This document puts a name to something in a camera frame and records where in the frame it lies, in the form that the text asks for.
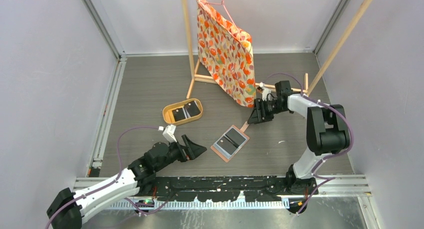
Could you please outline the black credit card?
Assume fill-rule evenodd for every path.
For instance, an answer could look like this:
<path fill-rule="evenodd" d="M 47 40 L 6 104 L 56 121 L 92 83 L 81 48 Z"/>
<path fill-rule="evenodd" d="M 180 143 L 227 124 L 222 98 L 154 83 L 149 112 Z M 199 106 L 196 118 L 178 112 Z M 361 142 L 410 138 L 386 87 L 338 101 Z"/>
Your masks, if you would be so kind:
<path fill-rule="evenodd" d="M 225 133 L 225 137 L 231 142 L 231 144 L 239 148 L 241 147 L 246 141 L 248 141 L 248 138 L 245 137 L 237 128 L 232 127 Z"/>

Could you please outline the pink blue card holder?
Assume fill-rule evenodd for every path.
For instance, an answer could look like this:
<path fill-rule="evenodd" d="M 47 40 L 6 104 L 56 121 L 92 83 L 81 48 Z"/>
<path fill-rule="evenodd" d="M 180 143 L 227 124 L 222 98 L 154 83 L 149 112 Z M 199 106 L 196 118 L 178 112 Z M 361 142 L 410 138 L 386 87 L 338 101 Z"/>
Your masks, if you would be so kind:
<path fill-rule="evenodd" d="M 246 121 L 241 128 L 232 125 L 210 147 L 224 162 L 228 163 L 240 149 L 246 145 L 250 137 L 245 134 L 249 127 Z"/>

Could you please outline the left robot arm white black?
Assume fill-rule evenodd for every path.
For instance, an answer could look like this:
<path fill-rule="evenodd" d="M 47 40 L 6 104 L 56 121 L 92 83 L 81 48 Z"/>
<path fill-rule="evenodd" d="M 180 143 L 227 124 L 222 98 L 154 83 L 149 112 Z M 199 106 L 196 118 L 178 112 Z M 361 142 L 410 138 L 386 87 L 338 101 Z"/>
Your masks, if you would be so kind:
<path fill-rule="evenodd" d="M 69 187 L 62 189 L 46 211 L 49 218 L 46 228 L 80 229 L 115 202 L 137 194 L 148 196 L 153 191 L 157 172 L 175 161 L 193 161 L 207 151 L 185 134 L 182 140 L 184 144 L 178 141 L 155 143 L 119 173 L 97 184 L 75 191 Z"/>

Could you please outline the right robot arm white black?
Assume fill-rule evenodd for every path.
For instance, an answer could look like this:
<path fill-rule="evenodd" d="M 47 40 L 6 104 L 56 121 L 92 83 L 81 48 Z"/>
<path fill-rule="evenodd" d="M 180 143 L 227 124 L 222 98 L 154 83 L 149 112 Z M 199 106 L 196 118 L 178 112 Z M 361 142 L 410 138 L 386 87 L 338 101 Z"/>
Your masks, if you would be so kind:
<path fill-rule="evenodd" d="M 345 122 L 344 107 L 313 100 L 291 89 L 288 80 L 275 84 L 273 95 L 263 83 L 257 86 L 262 95 L 256 98 L 247 124 L 270 122 L 276 114 L 297 113 L 306 119 L 307 148 L 300 159 L 292 164 L 283 180 L 284 189 L 299 194 L 314 183 L 314 173 L 327 158 L 337 155 L 351 144 L 351 136 Z"/>

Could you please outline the yellow oval card tray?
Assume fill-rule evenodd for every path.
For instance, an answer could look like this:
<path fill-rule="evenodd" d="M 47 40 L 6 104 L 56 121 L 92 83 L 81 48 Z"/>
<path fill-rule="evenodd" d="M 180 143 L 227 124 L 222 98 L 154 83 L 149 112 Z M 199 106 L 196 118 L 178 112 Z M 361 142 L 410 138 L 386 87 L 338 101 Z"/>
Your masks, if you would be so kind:
<path fill-rule="evenodd" d="M 203 105 L 196 98 L 167 105 L 162 110 L 165 123 L 179 126 L 200 119 L 203 115 Z"/>

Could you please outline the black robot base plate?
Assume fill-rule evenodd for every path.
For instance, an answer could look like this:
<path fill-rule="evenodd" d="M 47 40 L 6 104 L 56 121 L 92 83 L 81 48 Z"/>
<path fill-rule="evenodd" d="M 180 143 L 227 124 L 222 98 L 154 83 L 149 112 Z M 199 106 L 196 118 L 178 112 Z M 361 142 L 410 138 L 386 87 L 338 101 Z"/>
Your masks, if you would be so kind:
<path fill-rule="evenodd" d="M 317 186 L 315 178 L 291 181 L 283 176 L 159 176 L 136 196 L 169 202 L 276 202 L 282 196 L 306 198 Z"/>

